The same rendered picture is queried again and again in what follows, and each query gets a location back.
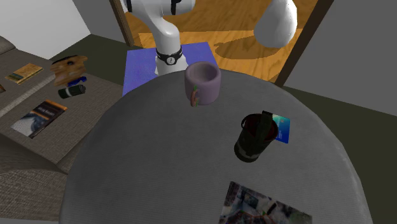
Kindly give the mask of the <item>grey-brown sofa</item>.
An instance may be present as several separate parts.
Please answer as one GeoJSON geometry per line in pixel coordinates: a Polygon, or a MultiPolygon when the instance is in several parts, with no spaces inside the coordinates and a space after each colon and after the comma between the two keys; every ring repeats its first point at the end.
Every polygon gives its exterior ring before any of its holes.
{"type": "Polygon", "coordinates": [[[122,96],[122,86],[88,75],[84,94],[61,99],[51,64],[0,36],[0,218],[57,221],[82,140],[122,96]],[[28,63],[43,70],[21,85],[5,78],[28,63]],[[45,100],[67,110],[33,139],[11,128],[45,100]]]}

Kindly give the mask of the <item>purple mug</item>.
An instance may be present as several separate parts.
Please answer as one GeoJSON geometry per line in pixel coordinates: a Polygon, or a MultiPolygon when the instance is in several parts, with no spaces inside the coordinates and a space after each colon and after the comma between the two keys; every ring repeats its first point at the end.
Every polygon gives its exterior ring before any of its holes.
{"type": "Polygon", "coordinates": [[[185,94],[190,106],[213,103],[219,96],[221,71],[211,62],[195,62],[185,70],[185,94]]]}

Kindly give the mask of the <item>blue card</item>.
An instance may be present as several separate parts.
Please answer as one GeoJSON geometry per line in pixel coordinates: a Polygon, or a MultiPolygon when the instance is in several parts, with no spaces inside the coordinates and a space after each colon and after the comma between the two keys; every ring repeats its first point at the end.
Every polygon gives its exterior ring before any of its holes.
{"type": "Polygon", "coordinates": [[[288,144],[290,119],[279,115],[272,115],[272,119],[277,124],[277,128],[278,128],[276,140],[288,144]]]}

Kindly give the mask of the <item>dark green cylinder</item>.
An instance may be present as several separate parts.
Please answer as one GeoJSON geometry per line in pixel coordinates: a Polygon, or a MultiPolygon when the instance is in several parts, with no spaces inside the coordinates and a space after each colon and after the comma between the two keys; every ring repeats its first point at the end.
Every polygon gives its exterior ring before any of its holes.
{"type": "Polygon", "coordinates": [[[58,90],[58,94],[62,99],[67,99],[69,97],[84,94],[85,91],[86,87],[84,85],[75,85],[58,90]]]}

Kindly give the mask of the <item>dark green cup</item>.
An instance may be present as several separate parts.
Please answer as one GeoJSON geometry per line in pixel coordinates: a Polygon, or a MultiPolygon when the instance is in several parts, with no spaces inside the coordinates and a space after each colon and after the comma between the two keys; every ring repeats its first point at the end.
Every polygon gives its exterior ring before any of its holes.
{"type": "Polygon", "coordinates": [[[279,133],[273,114],[267,111],[247,115],[241,121],[241,127],[234,152],[241,161],[247,163],[257,160],[279,133]]]}

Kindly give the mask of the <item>round grey table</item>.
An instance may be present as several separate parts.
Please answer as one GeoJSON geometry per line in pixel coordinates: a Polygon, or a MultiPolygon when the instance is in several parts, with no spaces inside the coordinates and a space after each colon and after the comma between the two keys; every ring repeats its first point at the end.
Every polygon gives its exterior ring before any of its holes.
{"type": "Polygon", "coordinates": [[[332,131],[271,82],[223,71],[219,97],[191,107],[182,72],[124,95],[86,137],[67,177],[59,224],[218,224],[236,182],[312,216],[373,224],[361,181],[332,131]],[[242,119],[291,122],[257,161],[234,152],[242,119]]]}

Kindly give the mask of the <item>wooden board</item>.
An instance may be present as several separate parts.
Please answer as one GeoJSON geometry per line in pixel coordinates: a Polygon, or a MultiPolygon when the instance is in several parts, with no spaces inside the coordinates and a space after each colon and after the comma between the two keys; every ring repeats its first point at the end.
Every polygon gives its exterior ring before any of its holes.
{"type": "Polygon", "coordinates": [[[66,86],[69,82],[80,78],[86,71],[84,62],[87,60],[86,56],[73,55],[55,61],[50,66],[50,71],[55,73],[54,85],[66,86]]]}

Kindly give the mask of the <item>blue robot stand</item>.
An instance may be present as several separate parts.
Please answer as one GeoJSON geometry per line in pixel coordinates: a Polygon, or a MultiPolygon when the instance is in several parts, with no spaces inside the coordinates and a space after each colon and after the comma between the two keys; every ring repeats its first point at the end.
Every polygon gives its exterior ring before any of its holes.
{"type": "MultiPolygon", "coordinates": [[[[217,64],[208,42],[189,43],[181,45],[181,48],[188,65],[200,61],[217,64]]],[[[156,56],[156,48],[143,48],[127,52],[122,95],[157,77],[155,74],[156,56]]]]}

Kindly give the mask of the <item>yellow book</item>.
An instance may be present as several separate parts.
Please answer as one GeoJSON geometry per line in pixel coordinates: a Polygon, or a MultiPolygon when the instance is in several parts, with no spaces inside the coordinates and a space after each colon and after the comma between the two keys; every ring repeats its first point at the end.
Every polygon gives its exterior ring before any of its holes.
{"type": "Polygon", "coordinates": [[[10,75],[5,76],[5,78],[18,85],[21,85],[23,82],[37,75],[42,70],[43,70],[42,67],[34,65],[32,63],[28,63],[25,66],[21,67],[20,69],[11,73],[10,75]]]}

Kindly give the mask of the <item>dark printed book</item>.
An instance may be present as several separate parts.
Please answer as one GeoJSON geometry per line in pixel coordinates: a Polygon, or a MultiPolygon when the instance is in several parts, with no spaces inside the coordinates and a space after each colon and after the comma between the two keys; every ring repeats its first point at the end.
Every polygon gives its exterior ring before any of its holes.
{"type": "Polygon", "coordinates": [[[218,224],[313,224],[312,216],[230,182],[218,224]]]}

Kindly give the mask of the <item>orange and grey book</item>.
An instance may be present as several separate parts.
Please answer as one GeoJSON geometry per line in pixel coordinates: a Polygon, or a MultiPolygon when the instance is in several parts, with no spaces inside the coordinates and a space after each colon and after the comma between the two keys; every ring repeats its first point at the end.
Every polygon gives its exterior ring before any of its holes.
{"type": "Polygon", "coordinates": [[[17,120],[11,128],[31,139],[57,119],[67,107],[56,102],[45,100],[29,113],[17,120]]]}

